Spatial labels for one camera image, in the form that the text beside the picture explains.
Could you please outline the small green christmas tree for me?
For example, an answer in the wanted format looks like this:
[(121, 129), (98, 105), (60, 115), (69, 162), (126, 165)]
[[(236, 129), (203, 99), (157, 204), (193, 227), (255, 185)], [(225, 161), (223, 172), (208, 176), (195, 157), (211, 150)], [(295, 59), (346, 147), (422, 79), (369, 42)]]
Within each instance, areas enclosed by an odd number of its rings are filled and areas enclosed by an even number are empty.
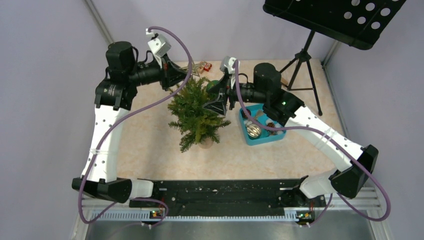
[(171, 91), (176, 95), (167, 105), (167, 109), (176, 120), (169, 122), (168, 126), (181, 134), (181, 153), (187, 152), (194, 145), (219, 144), (219, 129), (231, 124), (230, 120), (203, 107), (215, 98), (213, 94), (207, 93), (211, 83), (207, 77), (192, 77), (180, 91)]

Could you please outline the teal plastic tray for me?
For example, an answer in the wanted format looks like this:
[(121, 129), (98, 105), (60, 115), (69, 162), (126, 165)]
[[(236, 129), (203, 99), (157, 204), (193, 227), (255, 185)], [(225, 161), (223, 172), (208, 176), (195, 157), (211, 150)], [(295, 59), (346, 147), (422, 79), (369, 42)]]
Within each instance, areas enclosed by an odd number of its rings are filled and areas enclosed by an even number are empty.
[[(273, 124), (274, 128), (281, 128), (282, 125), (278, 122), (271, 120), (269, 117), (267, 117), (265, 114), (262, 114), (263, 112), (263, 104), (254, 104), (250, 106), (246, 106), (246, 109), (250, 113), (250, 115), (256, 119), (257, 122), (259, 122), (262, 125), (269, 125)], [(269, 131), (267, 129), (261, 128), (260, 135), (258, 137), (252, 137), (248, 133), (247, 126), (250, 124), (253, 124), (246, 116), (242, 108), (238, 111), (238, 119), (240, 122), (240, 128), (241, 132), (244, 136), (244, 140), (247, 145), (249, 146), (255, 146), (260, 144), (266, 144), (271, 143), (275, 141), (282, 140), (285, 135), (286, 131)]]

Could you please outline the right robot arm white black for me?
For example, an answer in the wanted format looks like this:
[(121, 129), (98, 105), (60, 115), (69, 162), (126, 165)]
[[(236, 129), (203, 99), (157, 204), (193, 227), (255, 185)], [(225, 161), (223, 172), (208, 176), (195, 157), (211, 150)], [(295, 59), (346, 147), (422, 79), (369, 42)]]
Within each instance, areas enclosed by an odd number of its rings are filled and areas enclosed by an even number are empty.
[(293, 130), (324, 153), (335, 169), (301, 179), (293, 192), (293, 200), (299, 206), (307, 206), (313, 198), (338, 193), (355, 198), (368, 179), (365, 171), (372, 172), (378, 150), (363, 147), (350, 141), (319, 119), (305, 103), (292, 93), (282, 89), (281, 73), (274, 65), (263, 62), (254, 67), (253, 81), (237, 83), (235, 63), (223, 63), (223, 77), (208, 93), (217, 98), (203, 107), (225, 115), (235, 102), (262, 104), (265, 115), (286, 129)]

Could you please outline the green glitter ball ornament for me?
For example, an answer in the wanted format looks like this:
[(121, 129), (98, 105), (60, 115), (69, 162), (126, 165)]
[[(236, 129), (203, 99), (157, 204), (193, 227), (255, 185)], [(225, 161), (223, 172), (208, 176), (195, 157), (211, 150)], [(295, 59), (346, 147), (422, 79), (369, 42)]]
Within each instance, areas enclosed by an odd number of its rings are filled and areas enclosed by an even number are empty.
[(219, 83), (219, 80), (211, 80), (206, 85), (206, 91), (208, 92), (211, 88), (213, 88), (217, 83)]

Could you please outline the silver gold star topper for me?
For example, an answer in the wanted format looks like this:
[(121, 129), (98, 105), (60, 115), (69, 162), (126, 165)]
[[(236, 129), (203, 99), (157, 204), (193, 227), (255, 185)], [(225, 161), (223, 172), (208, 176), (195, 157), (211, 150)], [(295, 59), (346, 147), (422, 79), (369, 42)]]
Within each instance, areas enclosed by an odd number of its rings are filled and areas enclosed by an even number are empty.
[(191, 67), (192, 67), (192, 70), (191, 70), (191, 76), (192, 76), (193, 78), (198, 78), (198, 79), (200, 79), (200, 78), (202, 77), (202, 74), (196, 74), (196, 73), (195, 73), (195, 67), (196, 67), (196, 65), (202, 65), (202, 63), (203, 63), (203, 62), (205, 62), (205, 61), (200, 61), (200, 62), (192, 61), (192, 62), (191, 62)]

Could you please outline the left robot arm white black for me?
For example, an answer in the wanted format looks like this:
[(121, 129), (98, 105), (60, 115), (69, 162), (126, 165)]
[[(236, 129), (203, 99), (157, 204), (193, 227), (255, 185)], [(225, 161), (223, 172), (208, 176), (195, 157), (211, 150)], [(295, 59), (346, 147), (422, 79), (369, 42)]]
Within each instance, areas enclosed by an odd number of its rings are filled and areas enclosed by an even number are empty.
[(187, 74), (170, 60), (169, 43), (148, 42), (151, 62), (138, 61), (139, 52), (130, 42), (110, 44), (105, 53), (105, 78), (95, 89), (94, 131), (84, 170), (72, 180), (78, 198), (125, 203), (141, 198), (149, 207), (160, 202), (160, 193), (150, 180), (121, 178), (117, 175), (118, 148), (123, 122), (132, 108), (137, 88), (159, 82), (163, 90), (183, 81)]

